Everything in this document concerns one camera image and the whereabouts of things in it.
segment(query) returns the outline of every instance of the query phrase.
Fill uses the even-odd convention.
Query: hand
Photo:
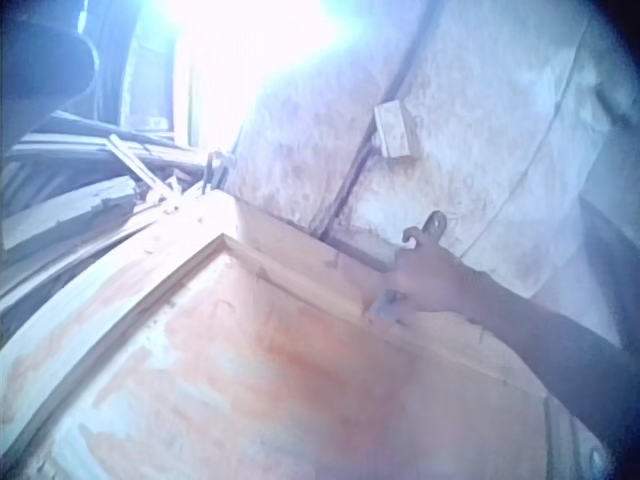
[[[399,249],[395,269],[383,275],[386,290],[403,294],[390,304],[394,309],[391,315],[402,318],[416,311],[459,311],[466,280],[473,270],[419,228],[404,231],[403,242],[411,238],[416,241],[415,248]]]

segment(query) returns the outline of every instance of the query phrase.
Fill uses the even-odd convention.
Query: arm
[[[628,452],[640,422],[640,370],[625,352],[463,265],[419,229],[385,287],[407,295],[399,311],[454,311],[512,348],[546,388],[612,452]]]

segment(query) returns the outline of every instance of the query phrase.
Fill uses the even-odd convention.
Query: electrical box
[[[420,158],[416,122],[400,100],[375,107],[377,133],[372,139],[386,158]]]

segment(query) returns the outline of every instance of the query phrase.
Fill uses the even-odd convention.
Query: wooden board
[[[45,425],[27,470],[73,478],[542,478],[542,399],[453,343],[441,355],[372,324],[378,281],[213,192],[105,255],[0,351],[3,456]]]
[[[87,120],[86,118],[81,118],[67,112],[53,112],[50,117],[40,123],[33,131],[36,133],[74,134],[105,138],[115,134],[125,141],[189,151],[189,149],[185,147],[160,138],[160,134],[145,135],[144,133],[132,132],[108,123]]]
[[[164,146],[125,142],[131,151],[144,163],[156,167],[177,167],[201,172],[206,162],[206,153],[198,150],[168,148]],[[83,135],[30,133],[6,154],[10,161],[33,161],[40,159],[53,162],[117,161],[109,149],[107,139]]]
[[[4,251],[15,254],[45,247],[79,233],[93,215],[120,208],[122,216],[135,204],[135,183],[124,176],[74,190],[20,212],[2,222]]]
[[[0,315],[45,282],[91,255],[143,230],[163,215],[159,206],[140,207],[129,218],[55,243],[21,262],[5,267],[0,272]]]

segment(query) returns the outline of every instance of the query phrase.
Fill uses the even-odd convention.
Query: wooden door
[[[0,352],[5,464],[37,478],[544,478],[526,367],[451,315],[373,322],[378,282],[213,192],[105,255]]]

